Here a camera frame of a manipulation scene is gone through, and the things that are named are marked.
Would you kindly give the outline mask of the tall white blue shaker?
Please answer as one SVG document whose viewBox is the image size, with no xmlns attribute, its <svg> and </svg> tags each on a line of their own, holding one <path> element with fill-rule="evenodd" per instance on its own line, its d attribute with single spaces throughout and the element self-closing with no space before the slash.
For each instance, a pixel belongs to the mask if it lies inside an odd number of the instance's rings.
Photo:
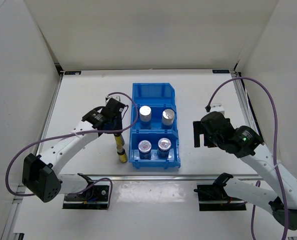
<svg viewBox="0 0 297 240">
<path fill-rule="evenodd" d="M 168 108 L 162 112 L 161 117 L 161 127 L 163 129 L 169 130 L 173 128 L 174 120 L 175 120 L 175 112 Z"/>
<path fill-rule="evenodd" d="M 139 109 L 139 118 L 140 127 L 142 129 L 150 129 L 152 122 L 152 109 L 147 105 L 141 106 Z"/>
</svg>

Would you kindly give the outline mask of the red-lid sauce jar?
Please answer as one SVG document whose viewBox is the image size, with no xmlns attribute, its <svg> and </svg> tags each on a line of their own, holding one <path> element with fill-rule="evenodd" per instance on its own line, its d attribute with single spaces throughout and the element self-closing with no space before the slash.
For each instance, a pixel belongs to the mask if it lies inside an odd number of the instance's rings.
<svg viewBox="0 0 297 240">
<path fill-rule="evenodd" d="M 151 159 L 152 144 L 148 140 L 142 140 L 138 144 L 139 158 L 142 160 Z"/>
<path fill-rule="evenodd" d="M 157 155 L 160 158 L 168 158 L 171 147 L 172 142 L 170 139 L 166 137 L 159 139 L 157 144 Z"/>
</svg>

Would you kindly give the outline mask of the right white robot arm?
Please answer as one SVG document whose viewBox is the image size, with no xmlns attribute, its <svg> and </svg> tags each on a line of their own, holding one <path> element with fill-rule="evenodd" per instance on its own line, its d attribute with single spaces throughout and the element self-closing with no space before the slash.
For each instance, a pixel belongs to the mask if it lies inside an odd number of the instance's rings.
<svg viewBox="0 0 297 240">
<path fill-rule="evenodd" d="M 297 230 L 297 179 L 280 163 L 252 128 L 242 125 L 234 128 L 229 118 L 213 111 L 193 122 L 194 147 L 220 148 L 235 155 L 250 166 L 270 186 L 270 190 L 245 183 L 231 174 L 222 173 L 213 182 L 213 195 L 224 200 L 238 198 L 270 213 L 289 230 Z"/>
</svg>

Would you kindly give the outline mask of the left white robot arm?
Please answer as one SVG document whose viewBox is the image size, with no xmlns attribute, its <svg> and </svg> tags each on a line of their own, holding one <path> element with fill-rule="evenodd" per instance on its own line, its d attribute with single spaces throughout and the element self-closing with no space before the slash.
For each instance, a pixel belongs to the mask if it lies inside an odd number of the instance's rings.
<svg viewBox="0 0 297 240">
<path fill-rule="evenodd" d="M 39 155 L 29 154 L 23 162 L 22 183 L 41 201 L 48 203 L 59 194 L 77 194 L 82 200 L 93 196 L 91 179 L 82 173 L 61 174 L 63 167 L 103 131 L 122 129 L 122 112 L 127 105 L 114 97 L 105 106 L 86 113 L 72 131 Z"/>
</svg>

